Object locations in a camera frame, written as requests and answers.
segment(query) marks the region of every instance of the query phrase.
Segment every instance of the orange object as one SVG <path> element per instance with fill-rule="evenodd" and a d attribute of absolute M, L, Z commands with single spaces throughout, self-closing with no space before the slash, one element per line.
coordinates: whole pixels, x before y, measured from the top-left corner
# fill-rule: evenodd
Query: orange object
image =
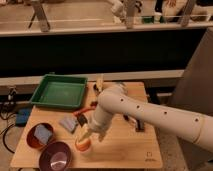
<path fill-rule="evenodd" d="M 95 110 L 95 108 L 96 108 L 96 106 L 84 107 L 84 108 L 82 108 L 82 109 L 79 109 L 79 110 L 74 111 L 74 112 L 73 112 L 73 115 L 74 115 L 74 116 L 77 116 L 77 115 L 79 115 L 79 114 L 81 114 L 81 113 L 85 113 L 85 112 L 90 111 L 90 110 Z"/>
<path fill-rule="evenodd" d="M 91 146 L 91 140 L 89 138 L 79 142 L 78 140 L 75 141 L 75 147 L 77 150 L 83 152 L 89 149 Z"/>
<path fill-rule="evenodd" d="M 51 141 L 53 141 L 53 127 L 49 124 L 49 123 L 39 123 L 39 124 L 42 124 L 44 125 L 45 128 L 47 128 L 49 131 L 52 132 L 52 136 L 49 138 L 48 140 L 48 143 L 50 143 Z M 31 147 L 31 148 L 36 148 L 38 150 L 41 150 L 43 147 L 45 147 L 46 145 L 45 144 L 42 144 L 35 136 L 34 136 L 34 132 L 35 132 L 35 129 L 36 127 L 39 125 L 39 124 L 36 124 L 35 126 L 33 126 L 30 131 L 28 132 L 27 134 L 27 144 Z"/>

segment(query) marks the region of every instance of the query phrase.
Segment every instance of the green tray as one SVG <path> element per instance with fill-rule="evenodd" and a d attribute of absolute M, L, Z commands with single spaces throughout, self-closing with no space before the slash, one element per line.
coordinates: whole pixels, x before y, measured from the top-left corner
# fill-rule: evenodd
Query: green tray
<path fill-rule="evenodd" d="M 36 106 L 76 109 L 81 107 L 87 78 L 47 74 L 30 103 Z"/>

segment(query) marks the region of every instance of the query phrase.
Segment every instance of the white object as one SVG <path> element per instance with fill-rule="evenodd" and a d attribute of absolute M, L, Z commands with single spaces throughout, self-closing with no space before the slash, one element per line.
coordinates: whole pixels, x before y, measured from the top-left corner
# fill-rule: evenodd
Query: white object
<path fill-rule="evenodd" d="M 76 118 L 72 116 L 62 118 L 59 123 L 71 133 L 74 133 L 75 128 L 78 125 Z"/>
<path fill-rule="evenodd" d="M 211 13 L 207 13 L 207 16 L 206 16 L 206 21 L 209 21 L 212 17 L 212 14 Z"/>
<path fill-rule="evenodd" d="M 44 125 L 39 124 L 35 128 L 34 136 L 42 143 L 47 144 L 50 137 L 52 136 L 52 132 L 45 128 Z"/>
<path fill-rule="evenodd" d="M 154 14 L 154 23 L 159 23 L 161 17 L 162 17 L 162 13 L 161 12 L 155 12 L 155 14 Z"/>
<path fill-rule="evenodd" d="M 120 24 L 120 23 L 121 23 L 120 18 L 118 18 L 118 17 L 116 17 L 116 16 L 113 17 L 113 20 L 114 20 L 114 23 L 115 23 L 115 24 Z"/>
<path fill-rule="evenodd" d="M 213 118 L 201 113 L 149 104 L 125 95 L 121 84 L 105 89 L 89 119 L 90 132 L 105 133 L 115 113 L 125 113 L 163 128 L 189 142 L 213 152 Z"/>
<path fill-rule="evenodd" d="M 104 82 L 104 75 L 101 74 L 101 76 L 98 77 L 96 80 L 96 88 L 98 89 L 99 93 L 103 91 L 103 82 Z"/>
<path fill-rule="evenodd" d="M 124 18 L 124 5 L 120 0 L 108 0 L 110 4 L 112 4 L 111 11 L 112 13 L 119 17 L 119 18 Z"/>

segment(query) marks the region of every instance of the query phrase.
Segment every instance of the bowl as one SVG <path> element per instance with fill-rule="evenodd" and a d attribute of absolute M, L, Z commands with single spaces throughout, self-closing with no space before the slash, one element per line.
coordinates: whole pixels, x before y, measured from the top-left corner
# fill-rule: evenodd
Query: bowl
<path fill-rule="evenodd" d="M 76 140 L 75 147 L 78 151 L 81 151 L 81 152 L 87 151 L 91 147 L 91 140 L 89 138 L 86 138 L 85 140 L 81 142 Z"/>
<path fill-rule="evenodd" d="M 39 158 L 41 171 L 64 171 L 72 158 L 69 146 L 61 141 L 49 144 Z"/>
<path fill-rule="evenodd" d="M 48 129 L 50 132 L 52 132 L 51 137 L 49 138 L 47 144 L 42 144 L 35 136 L 35 129 L 38 125 L 42 124 L 46 129 Z M 53 137 L 54 137 L 54 130 L 53 127 L 49 124 L 49 123 L 39 123 L 36 124 L 35 126 L 33 126 L 30 131 L 27 134 L 27 144 L 31 147 L 31 148 L 35 148 L 35 149 L 42 149 L 44 148 L 46 145 L 48 145 L 50 142 L 53 141 Z"/>

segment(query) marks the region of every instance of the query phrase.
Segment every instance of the wooden table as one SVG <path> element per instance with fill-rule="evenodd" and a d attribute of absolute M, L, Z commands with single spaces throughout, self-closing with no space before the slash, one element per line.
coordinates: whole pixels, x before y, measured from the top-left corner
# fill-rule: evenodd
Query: wooden table
<path fill-rule="evenodd" d="M 88 83 L 84 106 L 89 106 L 96 100 L 93 84 Z M 125 83 L 128 96 L 141 101 L 147 101 L 142 82 Z M 70 134 L 59 120 L 70 115 L 70 111 L 34 107 L 28 123 L 18 143 L 11 161 L 11 168 L 38 168 L 40 151 L 30 148 L 26 143 L 28 131 L 37 123 L 48 122 L 54 127 L 57 140 L 66 142 L 73 153 L 72 168 L 161 168 L 162 159 L 156 139 L 154 127 L 145 123 L 144 132 L 135 132 L 132 125 L 126 122 L 122 115 L 115 115 L 112 125 L 103 142 L 98 142 L 97 135 L 92 135 L 92 153 L 84 156 L 74 146 L 75 134 Z"/>

